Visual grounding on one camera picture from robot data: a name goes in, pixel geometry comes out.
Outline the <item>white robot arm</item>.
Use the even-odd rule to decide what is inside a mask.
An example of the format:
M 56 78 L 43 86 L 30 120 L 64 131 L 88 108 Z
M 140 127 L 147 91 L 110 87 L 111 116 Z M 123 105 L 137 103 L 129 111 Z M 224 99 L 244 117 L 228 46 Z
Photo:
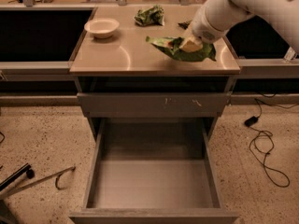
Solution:
M 299 53 L 299 0 L 207 0 L 194 14 L 180 45 L 195 51 L 226 36 L 235 25 L 258 16 Z

